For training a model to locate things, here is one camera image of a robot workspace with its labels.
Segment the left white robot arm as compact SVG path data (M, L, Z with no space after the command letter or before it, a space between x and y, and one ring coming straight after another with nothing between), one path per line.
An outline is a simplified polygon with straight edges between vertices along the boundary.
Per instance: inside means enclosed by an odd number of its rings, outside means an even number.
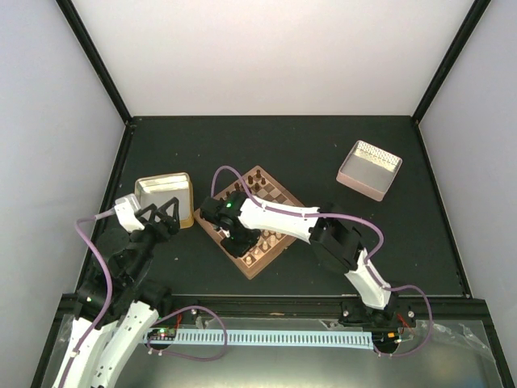
M142 208L130 194L74 227L97 262L76 292L82 310L53 385L112 387L144 331L173 314L169 289L148 272L154 248L180 230L179 199Z

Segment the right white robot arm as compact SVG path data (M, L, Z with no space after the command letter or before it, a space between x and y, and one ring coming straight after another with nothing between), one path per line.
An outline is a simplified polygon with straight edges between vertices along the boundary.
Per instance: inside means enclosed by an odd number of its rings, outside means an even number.
M225 234L221 246L236 259L257 245L264 230L308 243L322 262L354 286L372 323L384 326L397 315L397 293L371 262L385 236L370 221L336 213L330 205L300 208L244 192L232 192L225 199L205 198L200 218Z

